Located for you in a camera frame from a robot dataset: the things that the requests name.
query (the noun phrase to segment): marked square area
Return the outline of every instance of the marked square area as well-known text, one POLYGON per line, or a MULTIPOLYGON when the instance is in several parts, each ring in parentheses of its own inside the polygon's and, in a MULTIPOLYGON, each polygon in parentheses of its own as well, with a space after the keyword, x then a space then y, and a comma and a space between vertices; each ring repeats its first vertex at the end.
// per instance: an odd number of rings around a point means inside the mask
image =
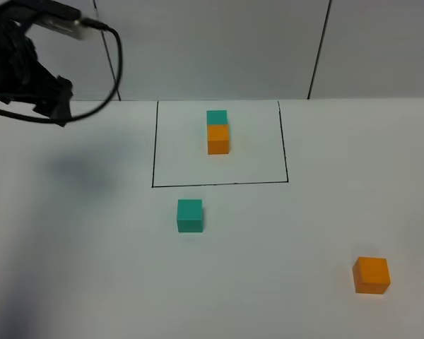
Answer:
POLYGON ((286 182, 278 102, 160 102, 154 187, 286 182), (207 111, 228 111, 230 152, 207 153, 207 111))

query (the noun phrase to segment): black rectangle outline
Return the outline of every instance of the black rectangle outline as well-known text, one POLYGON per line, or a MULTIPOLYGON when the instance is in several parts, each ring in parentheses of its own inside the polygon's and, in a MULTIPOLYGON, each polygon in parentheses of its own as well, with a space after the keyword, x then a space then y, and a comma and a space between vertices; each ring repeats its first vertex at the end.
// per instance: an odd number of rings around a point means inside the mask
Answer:
POLYGON ((284 133, 283 133, 283 121, 281 120, 281 106, 278 101, 278 114, 280 117, 280 130, 281 130, 281 142, 283 143, 283 157, 284 157, 284 166, 285 166, 285 181, 277 182, 225 182, 218 184, 191 184, 191 185, 162 185, 154 186, 154 174, 155 174, 155 152, 157 150, 157 126, 158 126, 158 103, 157 101, 157 110, 155 111, 155 137, 154 137, 154 159, 153 159, 153 189, 161 189, 167 187, 200 187, 200 186, 231 186, 231 185, 260 185, 260 184, 287 184, 289 182, 288 175, 288 163, 285 157, 285 146, 284 146, 284 133))

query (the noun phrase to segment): block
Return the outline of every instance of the block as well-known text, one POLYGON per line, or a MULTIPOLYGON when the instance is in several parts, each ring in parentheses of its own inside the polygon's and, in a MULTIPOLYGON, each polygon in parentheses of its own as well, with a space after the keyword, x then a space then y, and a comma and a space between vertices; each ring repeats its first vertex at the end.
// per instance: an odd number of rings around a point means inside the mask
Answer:
POLYGON ((203 232, 202 200, 178 200, 177 230, 179 233, 203 232))
POLYGON ((382 295, 391 284, 387 260, 360 256, 353 266, 353 282, 357 293, 382 295))
POLYGON ((207 153, 228 154, 229 153, 229 126, 208 125, 207 126, 207 153))
POLYGON ((228 112, 227 111, 207 111, 207 124, 208 125, 227 125, 228 112))

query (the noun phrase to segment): white surface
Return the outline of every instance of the white surface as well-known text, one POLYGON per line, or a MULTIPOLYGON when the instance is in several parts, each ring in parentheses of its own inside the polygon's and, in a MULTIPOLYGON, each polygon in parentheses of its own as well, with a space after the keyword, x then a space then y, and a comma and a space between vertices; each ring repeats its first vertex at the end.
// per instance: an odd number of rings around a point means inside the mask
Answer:
POLYGON ((167 189, 155 103, 0 118, 0 319, 14 297, 25 339, 424 339, 424 100, 281 109, 289 184, 167 189), (177 233, 178 198, 203 199, 203 234, 177 233), (371 255, 383 296, 353 291, 371 255))
POLYGON ((424 97, 424 0, 334 0, 311 97, 424 97))
MULTIPOLYGON (((95 18, 92 0, 61 0, 63 4, 95 18)), ((84 40, 75 40, 46 28, 33 26, 28 37, 35 44, 39 62, 55 77, 73 84, 75 100, 103 100, 113 86, 113 77, 100 33, 88 30, 84 40)), ((116 44, 110 40, 111 49, 116 44)))
POLYGON ((122 35, 124 100, 305 99, 328 5, 327 0, 96 2, 101 20, 122 35))
POLYGON ((160 102, 154 186, 286 181, 277 101, 160 102), (230 152, 207 153, 206 111, 228 111, 230 152))

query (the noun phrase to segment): orange cube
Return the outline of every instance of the orange cube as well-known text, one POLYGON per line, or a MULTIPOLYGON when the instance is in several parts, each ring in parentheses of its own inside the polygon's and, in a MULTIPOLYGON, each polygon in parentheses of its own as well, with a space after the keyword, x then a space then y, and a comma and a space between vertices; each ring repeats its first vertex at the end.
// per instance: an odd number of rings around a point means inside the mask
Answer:
POLYGON ((207 153, 228 154, 229 153, 229 126, 208 125, 207 126, 207 153))
POLYGON ((353 266, 353 281, 357 293, 382 295, 391 283, 387 260, 360 256, 353 266))

